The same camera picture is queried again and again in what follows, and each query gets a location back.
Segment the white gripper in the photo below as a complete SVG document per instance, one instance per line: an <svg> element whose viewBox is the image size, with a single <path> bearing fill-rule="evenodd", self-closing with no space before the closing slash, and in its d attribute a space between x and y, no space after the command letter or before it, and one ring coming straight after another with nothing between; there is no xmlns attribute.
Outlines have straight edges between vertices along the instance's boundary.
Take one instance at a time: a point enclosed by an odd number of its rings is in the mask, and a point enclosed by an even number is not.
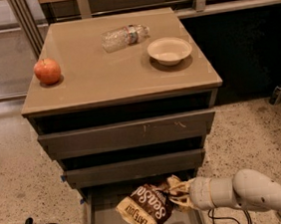
<svg viewBox="0 0 281 224"><path fill-rule="evenodd" d="M209 210L214 207L211 198L210 178L195 177L188 181L181 181L176 175L169 177L166 182L168 185L167 192L173 194L188 193L183 196L169 197L177 211L184 212L193 209Z"/></svg>

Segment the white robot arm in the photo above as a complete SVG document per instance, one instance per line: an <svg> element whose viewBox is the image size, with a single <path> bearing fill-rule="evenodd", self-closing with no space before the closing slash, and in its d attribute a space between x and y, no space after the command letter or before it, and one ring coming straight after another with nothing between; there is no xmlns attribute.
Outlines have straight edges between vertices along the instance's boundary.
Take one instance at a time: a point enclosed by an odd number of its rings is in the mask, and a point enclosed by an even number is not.
<svg viewBox="0 0 281 224"><path fill-rule="evenodd" d="M194 177L168 189L168 197L179 207L196 210L232 208L281 214L281 185L253 169L240 169L227 178Z"/></svg>

